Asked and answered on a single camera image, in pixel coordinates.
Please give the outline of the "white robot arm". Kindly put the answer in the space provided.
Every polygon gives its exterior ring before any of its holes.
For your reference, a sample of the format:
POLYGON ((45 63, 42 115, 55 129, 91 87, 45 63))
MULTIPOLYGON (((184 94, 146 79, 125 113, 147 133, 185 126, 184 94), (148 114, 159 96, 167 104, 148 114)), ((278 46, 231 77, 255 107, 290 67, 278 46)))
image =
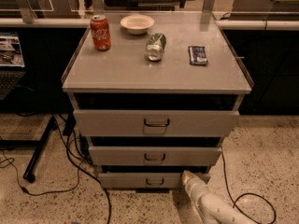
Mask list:
POLYGON ((204 224, 255 224, 212 193, 207 184, 192 172, 183 172, 182 184, 204 224))

